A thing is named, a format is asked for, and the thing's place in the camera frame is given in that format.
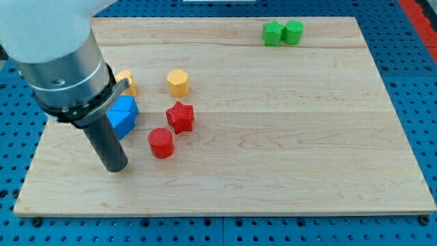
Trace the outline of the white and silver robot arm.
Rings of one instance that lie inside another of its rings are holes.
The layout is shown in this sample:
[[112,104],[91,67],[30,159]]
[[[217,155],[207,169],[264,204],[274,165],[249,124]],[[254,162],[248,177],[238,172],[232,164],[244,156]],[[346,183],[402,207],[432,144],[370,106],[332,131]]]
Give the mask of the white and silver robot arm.
[[115,0],[1,0],[1,45],[45,111],[98,105],[110,75],[91,18]]

